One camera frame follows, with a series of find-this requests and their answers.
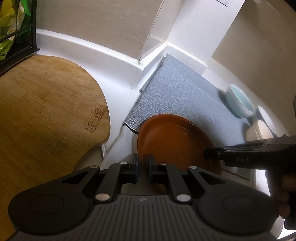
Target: food package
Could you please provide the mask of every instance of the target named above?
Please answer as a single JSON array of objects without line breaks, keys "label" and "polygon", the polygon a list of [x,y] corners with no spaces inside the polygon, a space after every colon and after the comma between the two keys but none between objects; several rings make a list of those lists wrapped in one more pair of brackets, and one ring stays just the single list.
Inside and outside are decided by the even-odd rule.
[{"label": "food package", "polygon": [[[0,38],[16,31],[16,15],[12,0],[3,0],[0,10]],[[0,42],[0,61],[5,59],[13,45],[15,36]]]},{"label": "food package", "polygon": [[[28,0],[20,0],[18,11],[17,11],[17,30],[25,28],[31,24],[31,13],[28,8]],[[16,42],[22,43],[26,38],[26,34],[30,32],[30,29],[17,34]]]}]

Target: beige bowl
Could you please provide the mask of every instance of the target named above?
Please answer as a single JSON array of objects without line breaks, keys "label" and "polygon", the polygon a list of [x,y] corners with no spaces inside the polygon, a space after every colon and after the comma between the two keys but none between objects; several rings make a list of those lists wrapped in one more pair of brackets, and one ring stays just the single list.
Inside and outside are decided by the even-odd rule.
[{"label": "beige bowl", "polygon": [[273,138],[271,131],[267,125],[261,121],[256,120],[254,125],[251,126],[246,132],[247,141],[256,141]]}]

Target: gray mat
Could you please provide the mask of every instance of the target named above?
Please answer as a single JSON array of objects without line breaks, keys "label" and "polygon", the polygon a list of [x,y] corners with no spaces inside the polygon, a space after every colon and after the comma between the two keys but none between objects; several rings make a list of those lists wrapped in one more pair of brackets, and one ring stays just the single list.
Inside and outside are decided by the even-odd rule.
[{"label": "gray mat", "polygon": [[[164,113],[192,121],[215,146],[244,143],[250,127],[247,119],[231,113],[222,92],[170,55],[166,56],[124,123],[138,132],[148,118]],[[249,179],[250,170],[244,173]]]}]

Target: light blue bowl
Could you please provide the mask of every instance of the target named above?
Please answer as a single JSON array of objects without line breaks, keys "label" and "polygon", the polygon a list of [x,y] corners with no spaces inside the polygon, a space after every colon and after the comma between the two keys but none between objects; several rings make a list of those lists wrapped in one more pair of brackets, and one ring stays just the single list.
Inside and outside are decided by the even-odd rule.
[{"label": "light blue bowl", "polygon": [[236,85],[231,84],[225,94],[230,108],[240,117],[248,118],[255,114],[255,107],[246,94]]}]

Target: burned logo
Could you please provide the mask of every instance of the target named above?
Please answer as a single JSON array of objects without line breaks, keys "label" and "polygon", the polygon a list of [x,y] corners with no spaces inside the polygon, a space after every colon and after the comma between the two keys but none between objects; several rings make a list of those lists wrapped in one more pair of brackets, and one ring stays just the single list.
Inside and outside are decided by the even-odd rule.
[{"label": "burned logo", "polygon": [[84,127],[85,129],[89,129],[91,133],[93,133],[96,130],[97,125],[100,123],[100,120],[102,119],[104,115],[104,112],[96,108],[96,111],[92,118],[89,120],[89,124]]}]

